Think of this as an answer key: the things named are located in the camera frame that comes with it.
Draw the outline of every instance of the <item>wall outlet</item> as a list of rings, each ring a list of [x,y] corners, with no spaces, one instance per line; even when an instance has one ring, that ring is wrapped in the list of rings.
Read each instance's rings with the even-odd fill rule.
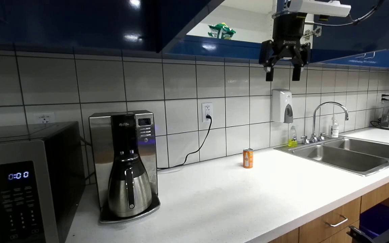
[[[203,123],[209,123],[210,119],[208,119],[206,116],[210,115],[211,118],[213,117],[213,103],[202,103],[202,122]]]
[[[54,123],[55,122],[55,113],[46,112],[46,113],[34,113],[34,123]]]

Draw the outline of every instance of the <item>green snack bag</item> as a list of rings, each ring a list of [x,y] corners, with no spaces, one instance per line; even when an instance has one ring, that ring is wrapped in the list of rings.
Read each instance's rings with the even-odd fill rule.
[[[233,34],[236,33],[236,31],[233,30],[232,28],[229,28],[229,26],[227,26],[226,23],[219,23],[216,24],[215,26],[210,26],[210,25],[208,26],[210,27],[210,31],[211,31],[208,32],[208,35],[213,38],[230,40]]]

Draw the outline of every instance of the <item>orange soda can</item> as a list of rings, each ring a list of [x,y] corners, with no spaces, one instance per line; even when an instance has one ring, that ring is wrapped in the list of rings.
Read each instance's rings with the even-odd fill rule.
[[[253,168],[253,149],[251,148],[244,149],[242,156],[243,156],[242,166],[247,169]]]

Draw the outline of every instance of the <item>stainless steel sink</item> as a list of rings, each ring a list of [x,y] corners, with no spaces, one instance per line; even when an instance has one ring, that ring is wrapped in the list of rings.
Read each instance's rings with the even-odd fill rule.
[[[389,167],[389,144],[349,137],[276,149],[328,166],[368,176]]]

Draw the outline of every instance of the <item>carafe handle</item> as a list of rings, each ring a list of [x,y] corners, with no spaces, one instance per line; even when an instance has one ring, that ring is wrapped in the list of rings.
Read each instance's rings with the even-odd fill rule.
[[[133,168],[130,167],[125,170],[125,189],[127,190],[127,203],[130,209],[134,209],[136,204],[134,203],[134,178]]]

